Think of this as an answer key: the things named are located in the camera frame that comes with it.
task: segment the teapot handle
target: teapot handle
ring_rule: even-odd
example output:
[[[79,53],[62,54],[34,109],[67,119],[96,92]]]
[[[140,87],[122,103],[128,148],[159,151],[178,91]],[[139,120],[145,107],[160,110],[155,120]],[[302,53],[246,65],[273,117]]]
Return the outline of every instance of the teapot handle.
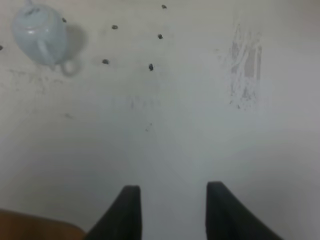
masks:
[[[48,50],[47,44],[43,40],[38,40],[37,43],[38,43],[38,47],[40,49],[40,52],[43,56],[43,59],[45,61],[45,64],[48,65],[52,71],[54,71],[55,70],[55,61]]]

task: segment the smudge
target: smudge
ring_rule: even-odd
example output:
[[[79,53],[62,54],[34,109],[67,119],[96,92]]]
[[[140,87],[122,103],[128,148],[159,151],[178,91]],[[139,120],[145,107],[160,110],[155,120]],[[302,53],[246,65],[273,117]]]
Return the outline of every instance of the smudge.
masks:
[[[247,87],[245,87],[243,90],[242,98],[246,100],[251,100],[251,96],[249,94]]]
[[[73,117],[70,113],[65,113],[63,116],[64,116],[66,119],[70,119],[70,120],[74,119],[74,117]]]
[[[239,64],[233,66],[233,67],[231,68],[231,73],[232,73],[232,74],[237,74],[238,68],[239,68]]]
[[[232,60],[236,61],[237,57],[239,55],[239,48],[238,48],[238,44],[236,42],[232,42],[232,48],[231,48],[231,54],[232,54]]]
[[[55,84],[64,84],[64,81],[62,81],[62,80],[60,80],[60,79],[55,79],[55,80],[53,80],[53,82],[54,82]]]
[[[255,57],[256,49],[252,48],[249,50],[248,57],[244,64],[244,76],[247,78],[255,77]]]
[[[261,77],[261,55],[262,55],[262,46],[258,47],[258,53],[257,53],[257,63],[256,63],[256,79],[260,81]]]

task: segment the white surface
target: white surface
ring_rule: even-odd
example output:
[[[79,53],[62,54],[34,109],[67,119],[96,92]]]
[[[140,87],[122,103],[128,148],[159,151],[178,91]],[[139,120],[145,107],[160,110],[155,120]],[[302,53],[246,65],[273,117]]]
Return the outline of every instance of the white surface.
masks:
[[[67,20],[76,74],[32,63],[10,33],[22,1],[1,2],[1,208],[89,230],[137,184],[143,239],[205,239],[223,181],[283,238],[320,238],[320,3],[41,3]]]

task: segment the black object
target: black object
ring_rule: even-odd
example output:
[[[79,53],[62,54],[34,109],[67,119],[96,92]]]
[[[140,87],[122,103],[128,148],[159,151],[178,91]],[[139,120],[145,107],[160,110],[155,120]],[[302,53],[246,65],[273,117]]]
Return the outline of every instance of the black object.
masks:
[[[281,240],[222,182],[207,184],[205,228],[207,240]]]
[[[103,60],[102,60],[102,63],[103,63],[103,64],[109,64],[109,60],[108,60],[108,59],[103,59]]]
[[[139,186],[125,186],[84,240],[141,240]]]

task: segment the white teapot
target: white teapot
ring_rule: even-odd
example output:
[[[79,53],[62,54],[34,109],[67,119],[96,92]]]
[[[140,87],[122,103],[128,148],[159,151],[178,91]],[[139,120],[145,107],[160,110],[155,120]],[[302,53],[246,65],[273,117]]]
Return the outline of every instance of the white teapot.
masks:
[[[53,8],[30,0],[19,10],[11,26],[20,49],[33,61],[53,70],[67,52],[67,33],[62,18]]]

